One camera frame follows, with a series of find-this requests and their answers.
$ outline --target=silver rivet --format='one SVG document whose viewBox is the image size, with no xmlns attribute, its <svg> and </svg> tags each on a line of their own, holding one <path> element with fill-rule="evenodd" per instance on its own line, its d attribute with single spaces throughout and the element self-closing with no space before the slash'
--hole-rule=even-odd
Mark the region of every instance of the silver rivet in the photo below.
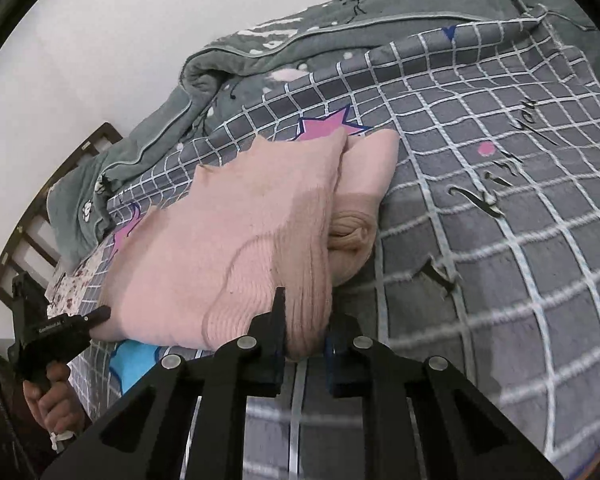
<svg viewBox="0 0 600 480">
<path fill-rule="evenodd" d="M 180 366 L 181 362 L 182 362 L 182 359 L 180 358 L 179 355 L 176 355 L 176 354 L 165 355 L 161 361 L 162 366 L 164 368 L 167 368 L 167 370 L 171 370 L 172 368 L 176 368 L 176 367 Z"/>
<path fill-rule="evenodd" d="M 353 340 L 353 346 L 360 349 L 371 348 L 373 343 L 373 340 L 366 335 L 359 335 Z"/>
<path fill-rule="evenodd" d="M 448 366 L 449 361 L 443 357 L 440 357 L 439 355 L 434 355 L 431 359 L 429 359 L 429 367 L 433 370 L 441 372 L 442 370 L 446 370 L 446 367 Z"/>
<path fill-rule="evenodd" d="M 253 348 L 257 344 L 258 340 L 250 335 L 243 335 L 240 339 L 238 339 L 238 348 L 242 348 L 243 350 Z"/>
</svg>

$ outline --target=wooden headboard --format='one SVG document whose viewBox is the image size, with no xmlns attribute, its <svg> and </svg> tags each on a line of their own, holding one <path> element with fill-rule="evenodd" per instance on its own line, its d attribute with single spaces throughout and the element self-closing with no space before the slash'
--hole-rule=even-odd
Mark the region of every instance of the wooden headboard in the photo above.
<svg viewBox="0 0 600 480">
<path fill-rule="evenodd" d="M 49 189 L 85 158 L 98 155 L 119 140 L 122 136 L 116 129 L 104 123 L 60 165 L 27 207 L 0 256 L 0 300 L 6 306 L 11 308 L 11 280 L 16 274 L 26 271 L 46 288 L 45 275 L 49 275 L 49 269 L 53 273 L 58 265 L 56 242 L 46 212 Z"/>
</svg>

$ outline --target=pink dot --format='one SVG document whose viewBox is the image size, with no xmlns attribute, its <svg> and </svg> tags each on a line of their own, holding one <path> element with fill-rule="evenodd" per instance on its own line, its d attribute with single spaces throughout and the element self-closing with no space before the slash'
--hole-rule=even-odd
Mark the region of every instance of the pink dot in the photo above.
<svg viewBox="0 0 600 480">
<path fill-rule="evenodd" d="M 491 156 L 496 152 L 496 145 L 490 140 L 485 140 L 478 146 L 478 153 L 481 156 Z"/>
</svg>

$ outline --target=human hand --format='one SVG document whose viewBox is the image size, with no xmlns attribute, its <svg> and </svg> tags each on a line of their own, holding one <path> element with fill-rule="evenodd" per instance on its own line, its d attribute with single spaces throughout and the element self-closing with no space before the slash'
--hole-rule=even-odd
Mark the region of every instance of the human hand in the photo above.
<svg viewBox="0 0 600 480">
<path fill-rule="evenodd" d="M 46 367 L 46 376 L 51 382 L 49 391 L 42 395 L 38 386 L 29 381 L 22 383 L 22 390 L 31 415 L 49 432 L 80 433 L 85 426 L 86 414 L 71 384 L 71 370 L 66 364 L 53 362 Z"/>
</svg>

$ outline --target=bed sheet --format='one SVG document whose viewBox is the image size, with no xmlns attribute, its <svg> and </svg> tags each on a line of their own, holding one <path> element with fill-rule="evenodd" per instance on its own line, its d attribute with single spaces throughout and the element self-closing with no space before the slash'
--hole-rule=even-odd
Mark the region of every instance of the bed sheet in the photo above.
<svg viewBox="0 0 600 480">
<path fill-rule="evenodd" d="M 447 356 L 572 474 L 600 444 L 600 85 L 545 16 L 438 29 L 345 57 L 176 145 L 110 211 L 123 226 L 132 204 L 170 205 L 198 163 L 232 160 L 254 132 L 292 139 L 300 115 L 349 105 L 352 121 L 395 127 L 399 162 L 374 255 L 334 292 L 334 308 L 399 354 Z M 97 305 L 110 247 L 63 300 L 80 300 L 80 314 Z M 94 343 L 71 364 L 91 416 L 119 395 L 112 348 Z M 362 478 L 362 449 L 360 402 L 329 398 L 319 358 L 289 364 L 278 398 L 248 403 L 245 478 Z"/>
</svg>

